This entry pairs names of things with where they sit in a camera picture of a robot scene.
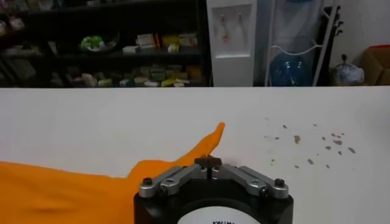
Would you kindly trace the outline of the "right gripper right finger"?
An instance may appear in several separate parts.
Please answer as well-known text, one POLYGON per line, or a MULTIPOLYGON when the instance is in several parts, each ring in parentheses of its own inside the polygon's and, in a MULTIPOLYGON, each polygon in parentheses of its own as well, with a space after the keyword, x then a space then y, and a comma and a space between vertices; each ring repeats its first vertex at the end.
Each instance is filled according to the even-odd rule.
POLYGON ((289 197, 289 187, 283 179, 272 179, 247 166, 236 167, 222 163, 212 167, 211 176, 214 180, 232 180, 245 188, 250 195, 262 198, 289 197))

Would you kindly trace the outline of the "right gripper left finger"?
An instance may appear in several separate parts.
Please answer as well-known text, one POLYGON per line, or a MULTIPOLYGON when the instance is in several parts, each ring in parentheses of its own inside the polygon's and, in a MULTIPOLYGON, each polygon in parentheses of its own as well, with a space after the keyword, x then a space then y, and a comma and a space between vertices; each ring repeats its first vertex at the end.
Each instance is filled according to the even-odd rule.
POLYGON ((210 164, 209 155, 183 156, 174 162, 141 161, 138 163, 138 195, 141 198, 152 198, 160 192, 176 194, 189 180, 205 179, 210 164))

